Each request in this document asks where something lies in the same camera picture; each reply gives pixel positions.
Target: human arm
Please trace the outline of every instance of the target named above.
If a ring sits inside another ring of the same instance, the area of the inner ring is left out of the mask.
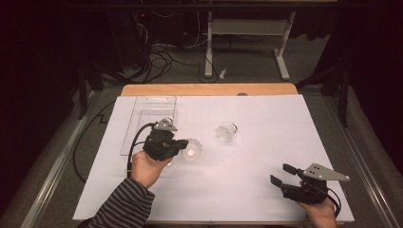
[[[335,205],[326,198],[321,204],[310,205],[303,202],[296,203],[305,209],[309,220],[315,228],[336,228]]]
[[[144,151],[133,155],[130,179],[113,191],[88,227],[143,227],[155,197],[147,189],[171,160],[155,161]]]

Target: person's left hand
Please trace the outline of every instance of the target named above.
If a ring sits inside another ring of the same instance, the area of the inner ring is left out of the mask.
[[[172,158],[164,161],[155,161],[145,151],[140,151],[132,157],[130,178],[148,189],[157,181],[163,168],[171,161]]]

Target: white tabletop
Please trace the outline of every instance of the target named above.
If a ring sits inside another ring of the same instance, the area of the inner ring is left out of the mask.
[[[125,178],[127,156],[121,151],[135,104],[136,97],[118,98],[73,219],[93,217]],[[274,175],[298,185],[300,179],[283,171],[283,163],[305,169],[316,162],[332,169],[302,96],[178,96],[174,124],[179,129],[175,139],[196,139],[203,151],[195,161],[179,154],[164,169],[149,189],[156,198],[148,221],[308,220],[305,211],[270,183]],[[215,129],[226,124],[239,127],[232,142],[215,135]],[[339,183],[328,181],[328,186],[341,199],[337,221],[353,221]]]

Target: striped sleeve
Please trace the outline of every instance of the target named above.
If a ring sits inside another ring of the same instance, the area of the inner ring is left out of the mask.
[[[141,184],[125,179],[101,206],[88,228],[143,227],[154,198]]]

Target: hand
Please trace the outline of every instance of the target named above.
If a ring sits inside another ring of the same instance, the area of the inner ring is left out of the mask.
[[[309,205],[303,202],[296,203],[305,209],[309,220],[316,228],[336,228],[335,205],[326,198],[321,204]]]
[[[132,157],[130,178],[148,189],[157,181],[163,168],[171,161],[172,158],[164,161],[155,161],[145,151],[141,151]]]

